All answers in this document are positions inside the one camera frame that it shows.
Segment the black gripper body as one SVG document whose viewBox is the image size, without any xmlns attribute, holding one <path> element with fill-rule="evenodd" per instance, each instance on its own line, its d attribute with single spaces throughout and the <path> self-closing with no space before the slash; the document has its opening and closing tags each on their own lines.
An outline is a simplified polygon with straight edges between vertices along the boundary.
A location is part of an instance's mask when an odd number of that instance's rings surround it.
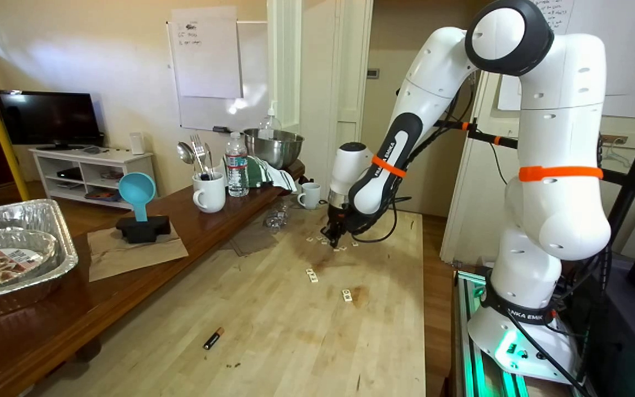
<svg viewBox="0 0 635 397">
<path fill-rule="evenodd" d="M 341 239 L 346 232 L 346 210 L 332 206 L 327 212 L 327 226 L 322 227 L 322 233 L 327 239 Z"/>
</svg>

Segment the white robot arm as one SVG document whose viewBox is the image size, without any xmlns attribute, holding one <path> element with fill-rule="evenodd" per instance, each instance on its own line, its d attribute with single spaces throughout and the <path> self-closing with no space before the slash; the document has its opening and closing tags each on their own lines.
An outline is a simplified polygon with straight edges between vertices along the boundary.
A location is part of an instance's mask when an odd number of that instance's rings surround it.
<svg viewBox="0 0 635 397">
<path fill-rule="evenodd" d="M 567 261 L 587 261 L 612 241 L 597 165 L 607 94 L 601 37 L 553 34 L 532 0 L 492 0 L 466 29 L 434 29 L 397 90 L 381 145 L 349 142 L 338 149 L 322 233 L 328 243 L 364 233 L 395 206 L 410 160 L 477 71 L 518 79 L 520 109 L 518 170 L 505 183 L 499 253 L 467 336 L 509 372 L 572 383 L 581 353 L 553 315 L 553 289 Z"/>
</svg>

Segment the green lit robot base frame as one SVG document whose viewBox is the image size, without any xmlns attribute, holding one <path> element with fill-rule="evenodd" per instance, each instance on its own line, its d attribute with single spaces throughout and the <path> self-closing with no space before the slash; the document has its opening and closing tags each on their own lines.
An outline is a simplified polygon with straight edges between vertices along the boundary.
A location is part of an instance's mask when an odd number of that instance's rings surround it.
<svg viewBox="0 0 635 397">
<path fill-rule="evenodd" d="M 488 304 L 481 273 L 457 273 L 462 391 L 466 397 L 536 397 L 546 389 L 585 395 L 572 329 L 551 314 L 532 325 Z"/>
</svg>

